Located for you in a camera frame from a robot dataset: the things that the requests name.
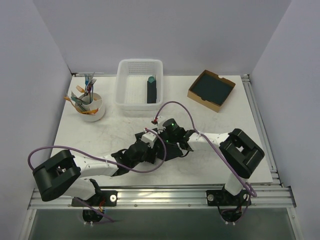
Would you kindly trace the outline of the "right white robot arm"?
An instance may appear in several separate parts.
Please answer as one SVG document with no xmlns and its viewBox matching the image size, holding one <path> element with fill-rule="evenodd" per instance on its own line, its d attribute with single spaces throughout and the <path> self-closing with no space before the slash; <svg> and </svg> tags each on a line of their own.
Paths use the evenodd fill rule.
<svg viewBox="0 0 320 240">
<path fill-rule="evenodd" d="M 153 122 L 164 142 L 180 152 L 214 151 L 230 169 L 224 185 L 222 200 L 232 205 L 240 198 L 240 192 L 249 187 L 248 179 L 256 170 L 265 153 L 243 130 L 235 128 L 227 133 L 202 133 L 185 130 L 173 119 Z"/>
</svg>

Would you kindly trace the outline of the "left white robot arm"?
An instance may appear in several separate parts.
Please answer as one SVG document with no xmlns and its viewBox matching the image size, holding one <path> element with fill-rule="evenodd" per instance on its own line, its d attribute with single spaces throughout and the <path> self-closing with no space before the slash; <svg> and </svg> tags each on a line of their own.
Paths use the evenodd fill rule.
<svg viewBox="0 0 320 240">
<path fill-rule="evenodd" d="M 143 162 L 154 163 L 161 147 L 137 140 L 129 148 L 104 157 L 95 157 L 81 150 L 60 146 L 60 151 L 32 169 L 42 201 L 53 201 L 60 196 L 71 196 L 95 206 L 101 201 L 102 191 L 94 176 L 119 177 L 136 172 Z"/>
</svg>

